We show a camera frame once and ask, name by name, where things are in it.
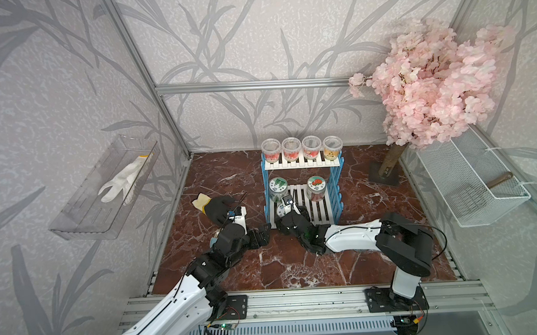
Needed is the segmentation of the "red strawberry label jar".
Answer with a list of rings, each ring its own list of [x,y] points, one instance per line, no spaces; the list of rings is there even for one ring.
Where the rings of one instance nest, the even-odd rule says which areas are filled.
[[[325,198],[326,180],[322,176],[311,176],[307,180],[307,198],[312,202],[320,202]]]

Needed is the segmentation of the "green tree label jar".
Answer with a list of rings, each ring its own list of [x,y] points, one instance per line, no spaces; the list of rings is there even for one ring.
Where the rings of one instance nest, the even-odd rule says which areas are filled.
[[[275,177],[269,181],[269,196],[270,200],[279,204],[288,191],[288,182],[282,177]]]

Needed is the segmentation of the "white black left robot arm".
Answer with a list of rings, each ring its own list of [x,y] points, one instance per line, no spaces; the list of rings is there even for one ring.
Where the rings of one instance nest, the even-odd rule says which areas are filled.
[[[195,258],[181,280],[149,313],[122,335],[187,335],[225,311],[228,295],[220,284],[249,250],[267,246],[271,225],[221,229],[210,250]]]

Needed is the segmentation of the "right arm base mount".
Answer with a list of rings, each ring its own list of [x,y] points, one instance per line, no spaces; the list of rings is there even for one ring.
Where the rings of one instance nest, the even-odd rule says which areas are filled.
[[[426,311],[430,309],[423,288],[418,285],[411,299],[397,295],[389,287],[370,287],[364,290],[365,301],[370,313],[394,313],[399,311]]]

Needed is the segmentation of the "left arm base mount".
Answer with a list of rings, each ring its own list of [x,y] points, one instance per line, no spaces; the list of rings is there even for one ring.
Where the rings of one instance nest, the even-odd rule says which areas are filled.
[[[248,312],[248,295],[231,295],[221,289],[211,292],[207,296],[212,309],[209,321],[216,320],[244,320]]]

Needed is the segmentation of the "clear container red seed packet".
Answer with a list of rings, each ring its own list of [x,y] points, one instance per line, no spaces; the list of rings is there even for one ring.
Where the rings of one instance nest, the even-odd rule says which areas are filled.
[[[280,161],[282,146],[279,140],[274,138],[265,139],[262,142],[261,150],[267,163],[276,164]]]

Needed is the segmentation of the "clear plastic seed container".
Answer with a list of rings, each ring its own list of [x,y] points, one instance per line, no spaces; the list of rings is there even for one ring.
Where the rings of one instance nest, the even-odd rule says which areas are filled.
[[[306,160],[315,160],[320,157],[322,142],[317,136],[306,136],[302,140],[302,152]]]

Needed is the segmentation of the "clear lidded seed container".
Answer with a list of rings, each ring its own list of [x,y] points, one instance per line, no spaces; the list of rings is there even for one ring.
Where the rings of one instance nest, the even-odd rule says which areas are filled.
[[[299,159],[300,151],[302,150],[301,140],[296,137],[285,138],[282,141],[282,150],[284,155],[284,160],[287,162],[296,162]]]

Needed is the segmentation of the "flower label jar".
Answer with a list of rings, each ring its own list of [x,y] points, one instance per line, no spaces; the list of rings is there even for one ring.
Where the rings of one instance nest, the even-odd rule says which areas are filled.
[[[279,204],[279,205],[276,206],[276,216],[279,219],[282,219],[284,216],[286,216],[292,210],[293,210],[293,206],[292,206],[291,203]]]

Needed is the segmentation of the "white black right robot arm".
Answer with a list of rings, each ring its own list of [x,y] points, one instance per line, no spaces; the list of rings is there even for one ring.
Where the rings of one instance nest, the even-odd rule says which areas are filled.
[[[424,225],[412,223],[389,212],[383,218],[355,225],[315,225],[296,205],[282,207],[275,226],[296,237],[307,251],[316,255],[345,251],[377,251],[396,265],[391,291],[412,299],[422,278],[432,268],[434,235]]]

